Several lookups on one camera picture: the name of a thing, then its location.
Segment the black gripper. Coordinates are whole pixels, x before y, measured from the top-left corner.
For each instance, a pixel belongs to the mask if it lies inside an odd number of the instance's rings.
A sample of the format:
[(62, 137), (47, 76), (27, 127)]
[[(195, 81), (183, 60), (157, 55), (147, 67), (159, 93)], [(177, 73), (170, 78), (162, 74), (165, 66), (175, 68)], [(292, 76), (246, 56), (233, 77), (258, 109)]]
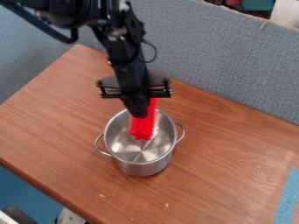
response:
[(101, 95), (105, 99), (122, 99), (131, 115), (146, 118), (150, 98), (171, 97), (170, 80), (150, 73), (141, 45), (114, 43), (106, 45), (106, 50), (115, 75), (98, 81)]

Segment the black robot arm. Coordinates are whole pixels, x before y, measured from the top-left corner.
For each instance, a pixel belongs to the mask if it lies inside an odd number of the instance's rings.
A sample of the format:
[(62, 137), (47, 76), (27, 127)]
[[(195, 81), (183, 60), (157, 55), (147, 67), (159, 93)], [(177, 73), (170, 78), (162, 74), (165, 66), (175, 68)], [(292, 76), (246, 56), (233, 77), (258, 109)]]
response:
[(115, 71), (97, 82), (101, 95), (121, 99), (134, 117), (149, 116), (151, 99), (171, 96), (170, 80), (154, 77), (146, 66), (146, 25), (130, 0), (0, 0), (0, 5), (66, 44), (79, 40), (82, 26), (93, 30)]

